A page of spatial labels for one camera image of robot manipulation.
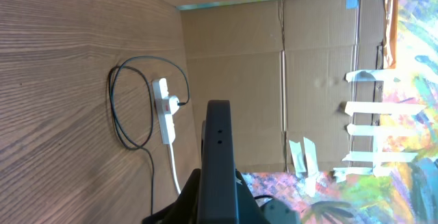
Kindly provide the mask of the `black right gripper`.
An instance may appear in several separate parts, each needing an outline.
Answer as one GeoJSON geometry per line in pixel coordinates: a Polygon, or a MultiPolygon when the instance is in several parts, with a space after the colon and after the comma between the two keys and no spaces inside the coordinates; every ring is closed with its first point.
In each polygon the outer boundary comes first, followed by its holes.
{"type": "MultiPolygon", "coordinates": [[[[242,174],[235,171],[239,224],[301,224],[297,211],[271,195],[253,197],[242,174]],[[258,200],[265,199],[261,206],[258,200]]],[[[177,200],[142,220],[142,224],[196,223],[201,170],[194,169],[177,200]]]]}

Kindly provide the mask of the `Samsung Galaxy smartphone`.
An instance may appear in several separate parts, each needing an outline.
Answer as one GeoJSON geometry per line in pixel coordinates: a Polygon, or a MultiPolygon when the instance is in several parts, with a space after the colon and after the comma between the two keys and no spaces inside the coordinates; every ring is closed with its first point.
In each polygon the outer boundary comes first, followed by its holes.
{"type": "Polygon", "coordinates": [[[227,100],[211,100],[207,104],[198,222],[239,222],[231,107],[227,100]]]}

